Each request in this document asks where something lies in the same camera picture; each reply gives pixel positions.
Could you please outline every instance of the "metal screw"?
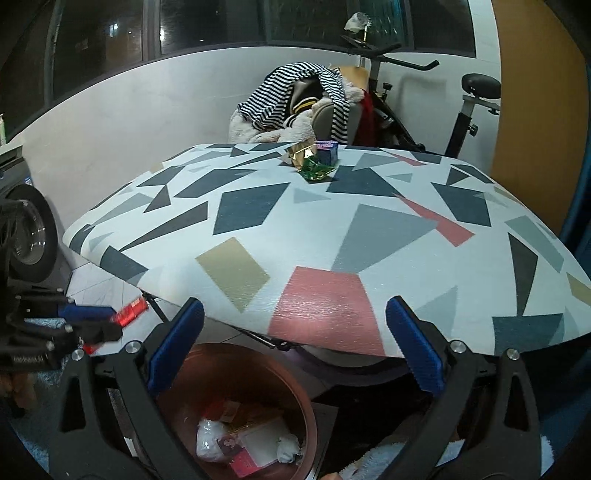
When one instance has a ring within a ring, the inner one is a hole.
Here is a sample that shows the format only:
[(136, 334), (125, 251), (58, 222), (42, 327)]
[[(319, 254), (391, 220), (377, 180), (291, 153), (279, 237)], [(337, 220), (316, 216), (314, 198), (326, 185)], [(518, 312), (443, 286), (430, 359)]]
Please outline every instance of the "metal screw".
[(84, 357), (84, 350), (81, 350), (78, 348), (72, 352), (72, 360), (74, 360), (75, 362), (82, 360), (83, 357)]
[(509, 348), (507, 350), (507, 356), (511, 360), (519, 360), (519, 352), (517, 350), (515, 350), (514, 348)]
[(130, 343), (125, 345), (125, 351), (127, 353), (137, 353), (139, 349), (142, 348), (142, 344), (139, 343), (137, 340), (132, 340)]
[(450, 342), (449, 346), (451, 349), (456, 353), (464, 353), (466, 351), (466, 344), (460, 340), (453, 340)]

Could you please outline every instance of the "striped shirt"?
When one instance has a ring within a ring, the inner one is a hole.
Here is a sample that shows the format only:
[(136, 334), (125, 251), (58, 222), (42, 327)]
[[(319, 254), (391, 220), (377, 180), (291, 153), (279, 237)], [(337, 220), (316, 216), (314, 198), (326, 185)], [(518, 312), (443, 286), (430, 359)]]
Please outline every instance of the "striped shirt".
[(257, 130), (283, 128), (285, 110), (294, 82), (314, 75), (318, 75), (322, 88), (335, 106), (331, 139), (346, 144), (349, 102), (345, 97), (343, 77), (338, 70), (330, 70), (323, 65), (302, 61), (275, 69), (246, 102), (238, 105), (238, 111)]

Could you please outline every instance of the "gold wrapper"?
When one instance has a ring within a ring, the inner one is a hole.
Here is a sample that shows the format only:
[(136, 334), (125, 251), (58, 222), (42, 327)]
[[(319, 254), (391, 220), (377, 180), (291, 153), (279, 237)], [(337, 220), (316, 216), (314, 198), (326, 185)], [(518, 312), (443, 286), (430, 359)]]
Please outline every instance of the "gold wrapper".
[(286, 152), (283, 158), (285, 163), (293, 165), (297, 171), (300, 171), (306, 159), (316, 155), (316, 139), (310, 137), (303, 142), (296, 143), (288, 148)]

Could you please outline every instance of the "geometric patterned tablecloth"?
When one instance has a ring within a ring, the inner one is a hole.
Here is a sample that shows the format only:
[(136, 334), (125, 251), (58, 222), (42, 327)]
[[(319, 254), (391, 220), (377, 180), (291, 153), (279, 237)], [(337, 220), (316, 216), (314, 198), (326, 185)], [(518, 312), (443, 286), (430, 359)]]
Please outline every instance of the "geometric patterned tablecloth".
[(499, 354), (591, 330), (590, 281), (529, 209), (460, 160), (340, 147), (307, 183), (290, 144), (198, 145), (82, 216), (64, 242), (155, 296), (277, 338), (402, 356), (386, 323), (419, 318)]

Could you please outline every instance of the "exercise bike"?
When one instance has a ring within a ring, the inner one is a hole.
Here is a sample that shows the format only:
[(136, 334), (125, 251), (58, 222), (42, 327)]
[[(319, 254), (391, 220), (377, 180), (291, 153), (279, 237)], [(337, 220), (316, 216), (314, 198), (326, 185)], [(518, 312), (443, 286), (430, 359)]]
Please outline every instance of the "exercise bike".
[[(378, 48), (366, 41), (358, 40), (348, 35), (341, 35), (341, 37), (354, 46), (354, 48), (349, 49), (349, 53), (351, 55), (359, 55), (362, 58), (360, 66), (365, 64), (365, 59), (371, 62), (368, 88), (375, 115), (380, 120), (376, 135), (377, 145), (379, 147), (397, 148), (399, 150), (409, 150), (419, 153), (436, 153), (428, 152), (425, 145), (414, 141), (404, 124), (386, 103), (388, 92), (392, 89), (392, 84), (383, 83), (382, 87), (384, 91), (379, 93), (378, 76), (382, 63), (391, 63), (401, 67), (427, 72), (436, 68), (439, 65), (439, 61), (434, 60), (427, 65), (418, 65), (403, 60), (391, 59), (386, 57), (385, 54), (398, 50), (402, 44), (396, 43), (384, 48)], [(480, 73), (469, 73), (462, 77), (462, 89), (468, 95), (463, 96), (464, 103), (458, 113), (452, 135), (444, 153), (446, 157), (451, 158), (458, 157), (468, 133), (473, 137), (478, 133), (478, 126), (472, 124), (472, 113), (476, 105), (487, 107), (492, 115), (499, 115), (501, 111), (499, 104), (489, 101), (501, 98), (501, 83), (493, 77)]]

